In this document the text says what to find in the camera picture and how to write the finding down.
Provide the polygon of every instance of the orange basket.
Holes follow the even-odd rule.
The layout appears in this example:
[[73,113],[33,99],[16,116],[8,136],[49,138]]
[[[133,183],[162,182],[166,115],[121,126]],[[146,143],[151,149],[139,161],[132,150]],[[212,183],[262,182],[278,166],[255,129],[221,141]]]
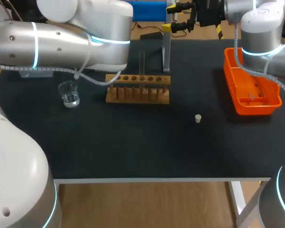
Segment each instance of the orange basket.
[[[242,49],[238,58],[243,64]],[[281,107],[280,86],[263,77],[253,77],[240,69],[234,59],[234,49],[225,49],[224,71],[231,97],[240,115],[269,115]]]

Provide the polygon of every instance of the small white cylinder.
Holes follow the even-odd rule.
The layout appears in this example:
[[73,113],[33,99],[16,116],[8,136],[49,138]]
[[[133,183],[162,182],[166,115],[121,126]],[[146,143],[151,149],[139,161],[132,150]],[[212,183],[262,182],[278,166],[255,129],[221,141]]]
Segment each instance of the small white cylinder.
[[201,120],[201,115],[200,114],[195,115],[195,122],[199,123],[200,120]]

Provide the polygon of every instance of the wooden test tube rack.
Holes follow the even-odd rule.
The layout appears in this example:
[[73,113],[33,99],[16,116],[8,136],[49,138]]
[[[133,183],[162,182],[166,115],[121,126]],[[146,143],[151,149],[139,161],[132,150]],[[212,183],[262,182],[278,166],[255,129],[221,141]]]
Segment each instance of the wooden test tube rack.
[[[106,75],[105,81],[110,81],[115,75]],[[131,104],[169,104],[170,76],[159,75],[120,75],[110,85],[106,93],[107,103],[131,103]],[[152,88],[152,85],[161,85],[162,88]]]

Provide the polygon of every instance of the blue led light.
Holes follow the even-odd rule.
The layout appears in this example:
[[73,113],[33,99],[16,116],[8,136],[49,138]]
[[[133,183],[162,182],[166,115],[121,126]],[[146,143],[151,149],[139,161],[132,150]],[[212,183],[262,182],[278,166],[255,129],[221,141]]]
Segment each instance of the blue led light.
[[37,66],[37,62],[38,62],[38,34],[37,34],[37,27],[36,24],[34,22],[32,22],[33,24],[33,28],[34,28],[34,37],[35,37],[35,59],[34,59],[34,64],[33,67]]
[[54,184],[54,186],[55,186],[55,203],[54,203],[54,207],[53,207],[51,215],[49,216],[47,222],[44,224],[44,226],[42,228],[46,228],[47,227],[47,225],[50,222],[50,220],[52,219],[54,211],[55,211],[55,207],[56,207],[56,204],[57,204],[57,188],[56,188],[56,184]]
[[118,40],[111,40],[111,39],[102,39],[98,37],[91,36],[91,38],[95,41],[101,41],[104,43],[111,43],[111,44],[129,44],[130,41],[118,41]]
[[279,173],[277,174],[277,177],[276,177],[276,191],[277,191],[277,195],[279,197],[280,203],[281,203],[281,205],[282,205],[282,207],[283,207],[283,209],[285,211],[285,204],[284,204],[284,202],[282,200],[282,196],[281,196],[280,188],[279,188],[279,177],[280,177],[281,169],[282,169],[282,166],[281,166],[281,168],[279,170]]
[[245,51],[243,48],[242,48],[242,51],[247,54],[247,55],[250,55],[250,56],[265,56],[265,55],[270,55],[270,54],[273,54],[275,52],[279,52],[281,49],[281,46],[278,46],[276,49],[272,50],[272,51],[268,51],[268,52],[264,52],[264,53],[250,53],[250,52],[247,52]]

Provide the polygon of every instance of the black table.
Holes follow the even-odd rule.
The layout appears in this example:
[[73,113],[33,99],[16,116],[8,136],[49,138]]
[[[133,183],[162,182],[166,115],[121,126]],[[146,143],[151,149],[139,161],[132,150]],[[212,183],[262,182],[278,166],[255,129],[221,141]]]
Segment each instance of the black table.
[[[57,87],[73,75],[23,79],[8,71],[0,76],[0,105],[42,147],[55,179],[268,178],[285,162],[285,93],[271,116],[236,114],[223,72],[223,51],[232,46],[172,41],[170,105],[106,104],[106,87],[81,78],[80,105],[66,109]],[[123,74],[138,74],[139,51],[146,74],[164,75],[155,40],[131,42]]]

